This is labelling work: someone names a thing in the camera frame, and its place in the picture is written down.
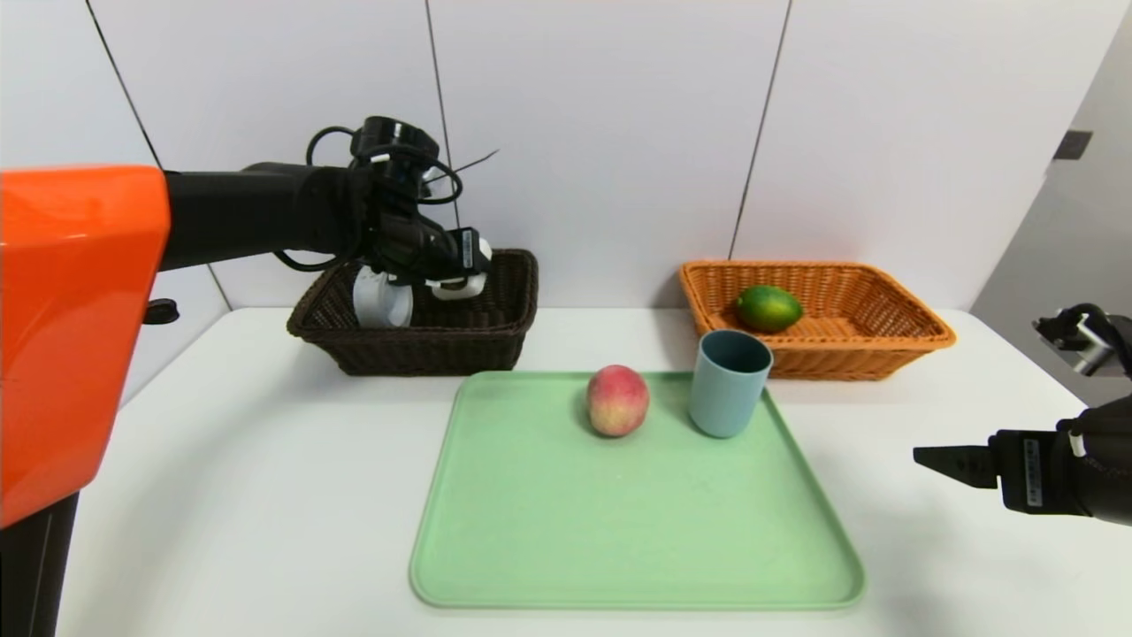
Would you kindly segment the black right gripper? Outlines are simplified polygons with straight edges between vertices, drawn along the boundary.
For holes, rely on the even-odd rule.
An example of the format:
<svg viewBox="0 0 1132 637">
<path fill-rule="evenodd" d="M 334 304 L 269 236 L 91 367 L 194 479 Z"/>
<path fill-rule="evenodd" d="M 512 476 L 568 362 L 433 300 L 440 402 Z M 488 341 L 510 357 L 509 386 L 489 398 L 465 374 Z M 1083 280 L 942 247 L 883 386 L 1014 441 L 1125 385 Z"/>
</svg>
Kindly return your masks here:
<svg viewBox="0 0 1132 637">
<path fill-rule="evenodd" d="M 1052 431 L 1002 430 L 1003 503 L 1026 515 L 1060 515 L 1131 524 L 1131 398 L 1060 421 Z M 990 445 L 914 448 L 914 462 L 979 489 L 998 488 Z"/>
</svg>

